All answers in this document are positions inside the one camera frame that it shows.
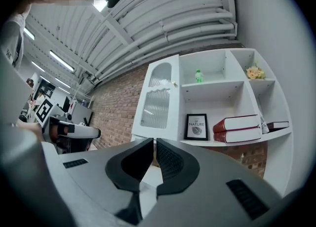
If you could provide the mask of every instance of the framed picture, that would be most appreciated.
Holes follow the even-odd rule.
[[[184,139],[208,140],[208,126],[206,114],[187,114]]]

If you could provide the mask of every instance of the book spine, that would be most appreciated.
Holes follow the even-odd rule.
[[[227,143],[226,142],[226,133],[227,133],[226,131],[214,133],[214,140],[219,141],[219,142],[223,142],[223,143]]]
[[[225,119],[221,120],[220,122],[216,123],[213,126],[213,132],[214,133],[218,133],[218,132],[222,132],[222,131],[226,131],[225,128]]]

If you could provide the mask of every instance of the red brick wall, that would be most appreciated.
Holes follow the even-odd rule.
[[[147,68],[148,64],[133,69],[90,93],[95,97],[90,125],[102,131],[101,138],[93,141],[97,148],[130,142],[135,111]],[[267,142],[207,148],[233,157],[263,177],[267,160]]]

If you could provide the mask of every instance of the white pipe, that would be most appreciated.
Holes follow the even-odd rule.
[[[157,29],[154,29],[153,31],[149,32],[148,34],[142,36],[141,38],[137,39],[130,45],[126,46],[123,50],[115,54],[111,59],[109,59],[97,72],[96,74],[91,78],[91,80],[94,80],[96,77],[98,77],[102,71],[108,67],[110,64],[115,62],[118,58],[123,56],[125,53],[129,52],[132,48],[137,47],[159,35],[164,34],[165,32],[168,31],[173,31],[175,29],[187,26],[187,25],[193,25],[196,23],[203,23],[207,22],[210,20],[218,20],[222,18],[232,18],[233,14],[231,14],[228,11],[225,11],[225,13],[213,13],[213,14],[203,14],[199,16],[191,16],[191,17],[186,17],[182,20],[172,22],[169,24],[166,24],[165,26],[159,27]]]
[[[226,31],[226,30],[232,30],[234,29],[234,25],[229,23],[229,24],[217,24],[217,25],[208,25],[208,26],[201,26],[201,27],[196,27],[196,28],[192,28],[186,31],[182,31],[182,32],[178,32],[172,35],[169,35],[167,37],[163,37],[155,42],[150,43],[149,45],[133,52],[132,54],[128,55],[126,58],[124,58],[122,61],[120,61],[119,63],[116,63],[115,65],[113,65],[111,68],[109,68],[108,70],[106,70],[102,76],[99,77],[99,80],[102,80],[104,77],[106,77],[106,75],[115,70],[116,68],[118,68],[120,65],[130,61],[131,59],[135,58],[136,56],[146,53],[147,51],[155,48],[155,47],[159,47],[163,44],[166,44],[170,41],[175,41],[177,39],[181,39],[190,35],[196,35],[199,33],[204,33],[204,32],[210,32],[210,31]]]
[[[185,44],[188,44],[188,43],[192,43],[192,42],[197,42],[197,41],[202,41],[202,40],[207,40],[207,39],[211,39],[211,38],[228,38],[228,37],[234,37],[235,35],[234,34],[215,34],[215,35],[210,35],[210,36],[204,36],[204,37],[198,37],[198,38],[193,38],[193,39],[190,39],[190,40],[186,40],[186,41],[182,41],[182,42],[179,42],[179,43],[176,43],[176,44],[173,44],[173,45],[169,45],[169,46],[165,46],[159,50],[156,50],[154,52],[151,52],[149,54],[146,54],[145,56],[141,57],[141,58],[138,58],[126,65],[124,65],[123,67],[115,70],[114,72],[108,74],[107,76],[105,77],[111,77],[112,75],[116,74],[117,72],[123,70],[124,68],[126,67],[129,67],[130,65],[133,65],[133,64],[137,64],[137,62],[141,61],[141,60],[144,60],[148,57],[151,57],[151,56],[154,56],[158,53],[161,53],[163,51],[166,51],[166,50],[169,50],[169,49],[172,49],[172,48],[175,48],[177,46],[181,46],[181,45],[185,45]]]

